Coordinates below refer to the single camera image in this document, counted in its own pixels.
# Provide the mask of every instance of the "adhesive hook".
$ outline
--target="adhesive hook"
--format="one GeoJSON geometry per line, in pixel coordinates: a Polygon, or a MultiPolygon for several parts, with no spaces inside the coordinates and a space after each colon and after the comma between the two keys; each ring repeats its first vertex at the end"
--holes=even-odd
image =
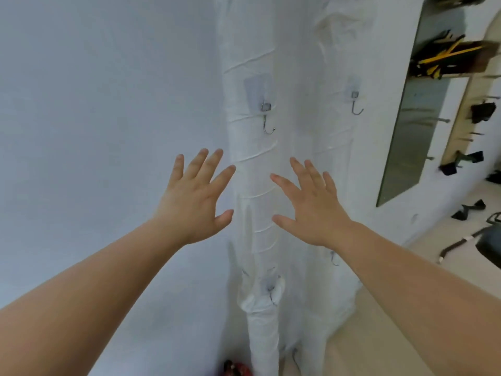
{"type": "Polygon", "coordinates": [[[339,266],[339,263],[338,263],[338,264],[336,264],[336,262],[334,261],[334,258],[335,258],[335,257],[336,257],[336,253],[335,253],[334,251],[332,251],[332,255],[331,255],[331,263],[332,263],[334,266],[338,267],[338,266],[339,266]]]}
{"type": "MultiPolygon", "coordinates": [[[[271,110],[272,110],[272,105],[270,103],[263,102],[261,104],[261,112],[270,112],[271,110]]],[[[266,114],[263,115],[263,131],[266,134],[272,134],[273,132],[275,132],[275,128],[273,128],[273,130],[269,133],[266,132],[266,114]]]]}
{"type": "Polygon", "coordinates": [[[361,115],[362,112],[364,112],[364,108],[362,108],[362,110],[359,113],[355,113],[355,101],[358,99],[358,92],[357,91],[353,91],[351,93],[351,97],[353,99],[353,102],[351,104],[351,113],[353,113],[355,116],[361,115]]]}

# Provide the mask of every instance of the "wall-mounted rack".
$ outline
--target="wall-mounted rack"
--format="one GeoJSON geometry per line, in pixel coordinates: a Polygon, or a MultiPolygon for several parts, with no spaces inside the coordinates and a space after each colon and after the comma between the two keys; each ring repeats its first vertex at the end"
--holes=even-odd
{"type": "MultiPolygon", "coordinates": [[[[499,34],[499,25],[501,24],[501,13],[494,18],[485,34],[485,41],[494,42],[499,46],[501,42],[501,34],[499,34]]],[[[475,107],[485,103],[485,108],[490,106],[491,112],[495,109],[495,104],[498,100],[497,95],[491,95],[491,88],[494,81],[500,77],[498,68],[501,65],[501,56],[494,55],[488,62],[484,73],[472,74],[467,88],[464,92],[461,105],[458,109],[454,126],[450,132],[449,140],[445,148],[442,165],[453,163],[457,158],[457,153],[467,154],[468,146],[475,139],[481,139],[483,133],[477,132],[481,130],[482,121],[484,119],[475,118],[475,107]]]]}

